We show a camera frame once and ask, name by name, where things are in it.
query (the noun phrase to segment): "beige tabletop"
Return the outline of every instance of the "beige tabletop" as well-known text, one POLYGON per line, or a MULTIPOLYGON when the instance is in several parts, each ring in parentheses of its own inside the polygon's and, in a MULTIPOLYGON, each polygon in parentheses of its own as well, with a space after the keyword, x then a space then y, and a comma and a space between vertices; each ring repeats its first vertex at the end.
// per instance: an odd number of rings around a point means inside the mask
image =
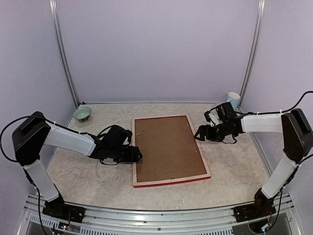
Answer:
MULTIPOLYGON (((133 118, 188 114, 195 129, 207 122, 210 104, 95 104, 86 123, 71 120, 69 128, 97 135, 116 124, 131 130, 133 118)), ((249 134, 237 144, 198 142, 212 175, 198 182, 134 188, 131 164, 106 166, 98 160, 57 149, 48 172, 66 201, 108 208, 181 210, 232 205, 253 200, 268 179, 249 134)))

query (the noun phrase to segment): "wire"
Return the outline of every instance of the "wire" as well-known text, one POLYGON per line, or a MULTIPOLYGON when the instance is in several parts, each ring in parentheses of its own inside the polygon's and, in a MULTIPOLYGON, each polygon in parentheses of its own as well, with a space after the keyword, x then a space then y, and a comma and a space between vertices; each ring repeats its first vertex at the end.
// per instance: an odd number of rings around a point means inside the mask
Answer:
POLYGON ((107 164, 107 163, 102 162, 101 160, 99 160, 99 162, 100 162, 102 165, 117 165, 117 164, 119 164, 119 162, 117 162, 116 164, 107 164))
POLYGON ((1 131, 1 133, 0 133, 0 149, 1 149, 1 152, 2 152, 2 154, 4 155, 4 157, 5 157, 7 160, 9 160, 9 161, 11 161, 11 162, 14 162, 14 163, 17 163, 18 161, 9 158, 9 157, 6 155, 6 153, 4 152, 4 149, 3 149, 3 146, 2 146, 2 136, 3 136, 4 132, 5 132, 5 130, 6 130, 9 126, 11 126, 12 124, 14 124, 14 123, 17 122, 17 121, 20 121, 20 120, 26 119, 26 118, 39 118, 39 119, 42 119, 42 120, 44 120, 44 121, 47 121, 47 122, 49 122, 49 123, 51 123, 51 124, 53 124, 53 125, 56 125, 56 126, 58 126, 58 127, 62 127, 62 128, 66 129, 66 130, 68 130, 68 131, 71 131, 71 132, 73 132, 73 133, 80 134, 80 135, 82 135, 82 134, 87 134, 87 132, 79 133, 78 131, 74 131, 74 130, 69 129, 69 128, 65 127, 65 126, 59 125, 59 124, 57 124, 57 123, 55 123, 55 122, 53 122, 53 121, 51 121, 51 120, 49 120, 49 119, 46 119, 45 117, 34 116, 34 115, 19 117, 19 118, 15 119, 15 120, 11 121, 9 124, 7 124, 7 125, 2 129, 2 131, 1 131))
POLYGON ((303 97, 304 97, 306 94, 310 94, 310 93, 313 94, 313 91, 304 92, 303 95, 301 96, 301 98, 298 100, 298 102, 297 102, 295 105, 293 105, 290 109, 284 110, 284 111, 282 111, 282 112, 280 112, 280 111, 265 112, 265 113, 253 113, 253 112, 248 112, 248 113, 246 113, 246 114, 240 113, 240 112, 236 112, 236 113, 238 113, 238 114, 243 114, 243 115, 249 115, 249 114, 254 114, 254 115, 260 114, 260 115, 264 115, 264 114, 280 114, 280 113, 287 113, 287 112, 293 110, 295 107, 297 107, 298 104, 302 101, 303 97))
POLYGON ((305 160, 307 160, 307 159, 309 159, 309 158, 311 158, 311 157, 313 157, 313 154, 311 154, 311 155, 307 156, 306 158, 302 159, 302 160, 299 162, 298 165, 300 165, 300 164, 303 163, 305 160))
POLYGON ((231 136, 232 136, 234 142, 224 142, 224 141, 222 141, 222 143, 230 143, 230 144, 235 144, 235 143, 237 143, 237 140, 235 139, 234 135, 231 135, 231 136))
POLYGON ((104 134, 102 135, 103 132, 105 132, 106 130, 108 130, 109 128, 113 127, 114 125, 108 126, 106 128, 104 128, 102 131, 100 131, 100 133, 97 135, 97 137, 100 139, 104 136, 104 134))
POLYGON ((38 215, 39 215, 39 221, 40 221, 40 225, 41 225, 41 228, 43 229, 43 232, 45 235, 48 235, 45 231, 45 228, 44 228, 44 225, 43 225, 43 221, 41 219, 41 214, 40 214, 40 192, 39 192, 39 189, 36 187, 37 189, 37 192, 38 192, 38 215))
POLYGON ((269 212, 269 223, 272 221, 272 219, 273 219, 273 214, 272 212, 269 212))
POLYGON ((274 223, 269 227, 269 229, 265 230, 265 232, 268 232, 269 230, 271 230, 274 227, 274 225, 278 219, 279 212, 280 212, 280 206, 282 204, 282 197, 283 197, 283 189, 280 190, 279 206, 278 206, 278 211, 277 211, 277 215, 276 215, 276 218, 274 220, 274 223))

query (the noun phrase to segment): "green bowl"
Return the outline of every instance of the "green bowl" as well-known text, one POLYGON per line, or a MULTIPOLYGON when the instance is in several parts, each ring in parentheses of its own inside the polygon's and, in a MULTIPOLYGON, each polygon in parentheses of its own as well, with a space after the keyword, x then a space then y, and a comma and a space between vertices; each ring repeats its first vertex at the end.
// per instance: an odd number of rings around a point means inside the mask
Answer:
POLYGON ((89 107, 80 107, 78 108, 74 114, 73 118, 78 121, 87 121, 91 114, 91 108, 89 107))

